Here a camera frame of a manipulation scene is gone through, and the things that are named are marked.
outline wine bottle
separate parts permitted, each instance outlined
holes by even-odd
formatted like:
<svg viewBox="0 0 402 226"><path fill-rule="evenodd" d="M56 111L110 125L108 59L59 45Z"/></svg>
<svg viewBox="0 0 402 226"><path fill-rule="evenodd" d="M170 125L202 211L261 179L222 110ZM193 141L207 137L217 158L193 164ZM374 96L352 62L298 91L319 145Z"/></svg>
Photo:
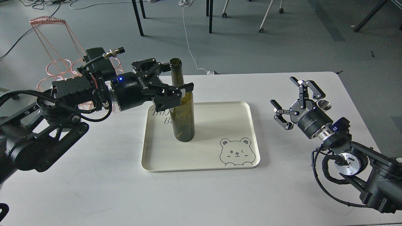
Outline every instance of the wine bottle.
<svg viewBox="0 0 402 226"><path fill-rule="evenodd" d="M181 60L170 60L173 86L184 85ZM193 92L187 92L181 99L180 106L170 109L174 137L181 142L190 141L195 135Z"/></svg>

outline white tray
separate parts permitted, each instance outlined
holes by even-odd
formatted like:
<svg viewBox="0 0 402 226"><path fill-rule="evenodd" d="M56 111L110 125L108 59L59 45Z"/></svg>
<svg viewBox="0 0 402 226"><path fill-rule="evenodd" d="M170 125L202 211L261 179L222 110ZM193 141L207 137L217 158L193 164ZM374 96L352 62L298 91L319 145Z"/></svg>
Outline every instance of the white tray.
<svg viewBox="0 0 402 226"><path fill-rule="evenodd" d="M169 111L148 109L142 167L151 172L254 168L260 152L246 102L194 103L195 136L176 140Z"/></svg>

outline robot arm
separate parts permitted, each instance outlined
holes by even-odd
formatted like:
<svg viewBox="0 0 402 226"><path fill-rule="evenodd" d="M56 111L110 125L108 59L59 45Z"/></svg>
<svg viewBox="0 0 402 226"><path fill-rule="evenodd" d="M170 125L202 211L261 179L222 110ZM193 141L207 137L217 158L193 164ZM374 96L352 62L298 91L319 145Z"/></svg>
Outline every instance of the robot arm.
<svg viewBox="0 0 402 226"><path fill-rule="evenodd" d="M323 91L314 81L290 78L299 87L299 98L289 110L283 110L279 103L271 100L275 107L274 119L285 129L289 130L296 124L309 138L318 137L323 144L312 153L314 176L321 189L331 198L345 205L373 208L381 213L395 213L402 210L402 163L395 158L389 158L362 144L352 141L349 133L349 121L344 117L332 121L323 110L329 110L329 102L322 100ZM309 99L308 88L313 91L313 99ZM291 121L286 121L283 115L290 115ZM342 201L330 195L318 180L316 160L318 154L325 154L322 170L325 178L336 184L351 184L360 192L360 200L364 205ZM331 177L328 170L329 160L335 160L335 168L344 178ZM356 175L362 172L368 164L372 171L367 181Z"/></svg>
<svg viewBox="0 0 402 226"><path fill-rule="evenodd" d="M133 71L117 75L108 59L123 53L119 48L105 53L103 48L86 51L86 64L77 70L82 76L52 82L45 92L33 90L10 91L0 97L0 107L18 94L37 96L36 103L27 106L9 117L0 117L0 188L15 171L35 169L43 172L51 167L89 129L82 119L92 122L105 120L116 102L120 111L152 101L156 111L179 106L182 96L193 90L194 84L180 87L162 83L159 75L170 71L168 63L147 59L132 64ZM78 104L93 101L94 108L82 110ZM107 110L100 119L91 119L83 114ZM36 113L27 125L21 120ZM39 133L33 130L46 120L49 126ZM8 206L0 203L0 221L8 212Z"/></svg>

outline black cable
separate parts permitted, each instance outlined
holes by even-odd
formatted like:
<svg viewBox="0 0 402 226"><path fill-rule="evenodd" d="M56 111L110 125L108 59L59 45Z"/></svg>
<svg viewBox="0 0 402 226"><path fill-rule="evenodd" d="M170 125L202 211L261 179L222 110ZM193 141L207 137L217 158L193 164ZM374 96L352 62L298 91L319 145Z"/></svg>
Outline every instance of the black cable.
<svg viewBox="0 0 402 226"><path fill-rule="evenodd" d="M326 155L321 163L322 172L324 173L325 178L327 180L331 181L332 183L339 184L339 185L350 184L346 179L339 180L330 175L329 166L328 166L328 162L330 159L335 160L335 163L337 163L337 161L339 161L341 164L344 162L344 159L340 155L337 155L337 154Z"/></svg>
<svg viewBox="0 0 402 226"><path fill-rule="evenodd" d="M86 8L89 8L89 7L92 7L92 6L97 6L97 5L132 3L132 2L107 2L107 3L97 3L97 4L93 4L93 5L90 5L90 6L87 6L87 7L83 7L83 8L73 8L73 7L71 7L76 1L77 1L77 0L72 0L71 4L69 5L69 8L70 8L70 9L86 9Z"/></svg>
<svg viewBox="0 0 402 226"><path fill-rule="evenodd" d="M82 110L82 109L73 108L73 107L63 104L60 100L56 100L54 103L56 106L62 107L68 111L76 113L77 115L79 115L80 113L91 114L91 113L101 109L101 101L99 99L97 92L99 92L98 89L94 89L94 91L92 92L92 96L94 96L94 98L95 98L95 103L94 103L94 108L92 108L91 110Z"/></svg>
<svg viewBox="0 0 402 226"><path fill-rule="evenodd" d="M42 92L38 92L35 90L15 90L15 91L8 91L4 93L3 95L0 96L0 107L9 99L11 99L13 96L18 95L18 94L27 94L35 97L40 97L43 98L51 103L54 103L56 101L55 98L51 96L46 96Z"/></svg>
<svg viewBox="0 0 402 226"><path fill-rule="evenodd" d="M91 118L87 118L87 117L85 117L83 115L78 115L78 116L81 117L84 120L91 121L91 122L100 122L100 121L103 121L103 120L107 119L110 116L110 114L112 113L112 106L111 106L112 100L109 98L107 101L109 102L110 108L107 110L107 113L106 113L106 115L104 117L102 117L100 119L91 119Z"/></svg>
<svg viewBox="0 0 402 226"><path fill-rule="evenodd" d="M322 183L321 183L320 180L318 179L318 174L317 174L317 170L316 170L317 157L318 157L318 155L319 155L320 153L321 153L321 154L324 154L324 153L321 152L323 149L324 149L324 148L321 146L321 147L317 148L315 151L313 151L313 152L311 153L311 155L312 155L312 157L313 157L314 152L317 152L316 155L315 155L315 157L314 157L314 159L313 159L313 162L312 162L312 168L313 168L314 178L316 179L317 184L318 184L318 186L321 188L321 190L324 191L324 193L326 193L326 194L327 194L329 197L331 197L333 200L335 200L335 201L337 201L337 202L340 202L340 203L342 203L342 204L344 204L344 205L353 206L353 207L359 207L359 208L370 208L370 207L368 207L367 205L361 205L361 204L356 204L356 203L350 203L350 202L347 202L347 201L340 200L340 199L334 197L333 195L331 195L331 194L324 188L324 186L322 185Z"/></svg>
<svg viewBox="0 0 402 226"><path fill-rule="evenodd" d="M56 9L56 11L54 11L54 13L50 16L53 16L60 8L61 4L59 4L59 7ZM4 54L3 56L0 57L0 60L2 60L5 56L7 56L7 54L14 48L14 46L21 40L21 38L23 38L28 32L30 32L31 30L33 30L33 28L29 29L27 32L25 32L23 35L21 35L21 37L14 43L14 45L12 45L12 47L7 51L6 54Z"/></svg>
<svg viewBox="0 0 402 226"><path fill-rule="evenodd" d="M92 76L90 75L90 73L86 69L84 69L83 67L79 67L79 68L77 68L77 71L79 73L81 73L82 76L84 76L94 87L96 87L96 85L97 85L96 81L94 81L92 79Z"/></svg>
<svg viewBox="0 0 402 226"><path fill-rule="evenodd" d="M88 66L90 66L91 64L93 64L93 63L95 63L95 62L97 62L97 61L99 61L101 59L104 59L103 55L100 55L100 56L88 61L84 66L82 66L82 68L86 69Z"/></svg>
<svg viewBox="0 0 402 226"><path fill-rule="evenodd" d="M45 6L53 6L57 4L67 4L73 2L73 0L54 0L54 1L45 1L45 0L19 0L24 6L32 6L33 9L42 10Z"/></svg>

